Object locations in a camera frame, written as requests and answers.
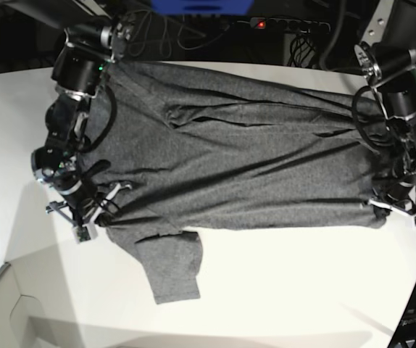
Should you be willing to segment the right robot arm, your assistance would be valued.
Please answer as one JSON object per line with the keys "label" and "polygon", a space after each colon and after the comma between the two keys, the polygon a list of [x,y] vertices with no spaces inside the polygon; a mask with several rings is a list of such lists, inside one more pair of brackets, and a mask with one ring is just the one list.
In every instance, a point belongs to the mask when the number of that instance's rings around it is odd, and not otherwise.
{"label": "right robot arm", "polygon": [[109,66],[119,60],[130,37],[122,1],[5,1],[4,5],[65,33],[65,44],[51,73],[58,97],[45,116],[45,144],[31,155],[36,180],[52,187],[62,202],[52,202],[49,210],[61,212],[74,227],[82,230],[106,209],[98,198],[91,175],[77,164],[78,156],[97,145],[88,140],[86,126],[91,102],[104,91],[112,104],[115,97],[105,81]]}

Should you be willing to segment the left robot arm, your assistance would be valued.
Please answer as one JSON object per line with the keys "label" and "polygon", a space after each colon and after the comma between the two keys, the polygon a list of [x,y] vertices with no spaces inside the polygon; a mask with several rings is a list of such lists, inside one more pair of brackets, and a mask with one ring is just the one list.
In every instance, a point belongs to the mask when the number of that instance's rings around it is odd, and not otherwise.
{"label": "left robot arm", "polygon": [[416,1],[378,1],[354,45],[366,80],[351,101],[354,126],[375,161],[375,214],[416,225]]}

